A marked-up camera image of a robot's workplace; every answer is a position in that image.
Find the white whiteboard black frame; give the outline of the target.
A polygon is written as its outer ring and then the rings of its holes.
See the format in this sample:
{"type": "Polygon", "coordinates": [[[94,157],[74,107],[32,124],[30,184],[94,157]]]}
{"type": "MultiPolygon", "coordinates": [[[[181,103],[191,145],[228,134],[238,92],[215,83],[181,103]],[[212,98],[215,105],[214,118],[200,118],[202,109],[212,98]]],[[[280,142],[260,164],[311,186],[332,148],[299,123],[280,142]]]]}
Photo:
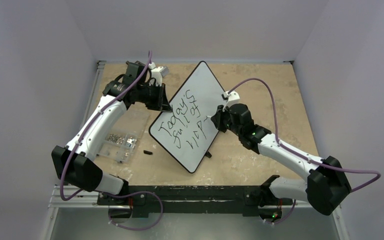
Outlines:
{"type": "Polygon", "coordinates": [[[148,129],[188,173],[198,169],[218,134],[206,116],[225,104],[224,92],[209,65],[200,61],[169,101],[172,112],[161,112],[148,129]]]}

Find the black marker cap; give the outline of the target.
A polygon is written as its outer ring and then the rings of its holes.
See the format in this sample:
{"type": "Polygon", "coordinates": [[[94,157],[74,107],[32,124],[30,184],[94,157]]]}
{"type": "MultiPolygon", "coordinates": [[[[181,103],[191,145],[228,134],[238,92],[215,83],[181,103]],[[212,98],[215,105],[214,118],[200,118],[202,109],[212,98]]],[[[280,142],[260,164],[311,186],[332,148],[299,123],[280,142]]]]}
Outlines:
{"type": "Polygon", "coordinates": [[[143,150],[143,153],[146,155],[153,155],[153,152],[148,150],[143,150]]]}

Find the clear plastic screw box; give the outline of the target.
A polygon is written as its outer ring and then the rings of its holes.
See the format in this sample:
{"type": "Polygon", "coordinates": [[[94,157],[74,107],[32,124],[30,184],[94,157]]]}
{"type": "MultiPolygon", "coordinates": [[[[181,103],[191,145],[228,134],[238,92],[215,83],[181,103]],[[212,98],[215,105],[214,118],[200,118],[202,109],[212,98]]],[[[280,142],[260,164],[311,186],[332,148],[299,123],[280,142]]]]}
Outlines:
{"type": "Polygon", "coordinates": [[[145,131],[149,117],[148,112],[128,110],[106,135],[97,156],[127,163],[145,131]]]}

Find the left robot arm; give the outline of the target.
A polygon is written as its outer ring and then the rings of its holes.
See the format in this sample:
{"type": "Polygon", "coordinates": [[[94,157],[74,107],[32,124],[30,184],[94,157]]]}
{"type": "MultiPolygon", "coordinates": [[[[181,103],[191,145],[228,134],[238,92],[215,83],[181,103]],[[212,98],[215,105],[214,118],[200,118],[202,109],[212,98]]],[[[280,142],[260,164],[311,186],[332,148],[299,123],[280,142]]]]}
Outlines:
{"type": "Polygon", "coordinates": [[[110,81],[93,114],[77,135],[63,146],[55,146],[51,158],[58,179],[60,193],[68,183],[87,192],[103,192],[118,205],[129,199],[129,183],[120,177],[105,173],[94,160],[99,148],[118,119],[131,105],[142,103],[148,110],[171,112],[163,83],[169,70],[140,61],[127,62],[126,72],[110,81]]]}

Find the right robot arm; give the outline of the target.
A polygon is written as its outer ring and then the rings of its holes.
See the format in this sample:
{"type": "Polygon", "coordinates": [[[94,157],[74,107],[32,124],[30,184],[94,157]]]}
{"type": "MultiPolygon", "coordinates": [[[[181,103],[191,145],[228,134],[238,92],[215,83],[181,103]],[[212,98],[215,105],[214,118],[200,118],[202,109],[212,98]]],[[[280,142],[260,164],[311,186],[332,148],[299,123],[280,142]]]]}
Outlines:
{"type": "Polygon", "coordinates": [[[339,160],[311,155],[277,139],[269,129],[254,122],[245,104],[227,108],[219,105],[210,120],[218,131],[234,133],[246,149],[277,161],[300,177],[274,176],[267,180],[260,191],[264,202],[272,204],[283,198],[305,201],[320,214],[329,216],[351,193],[339,160]]]}

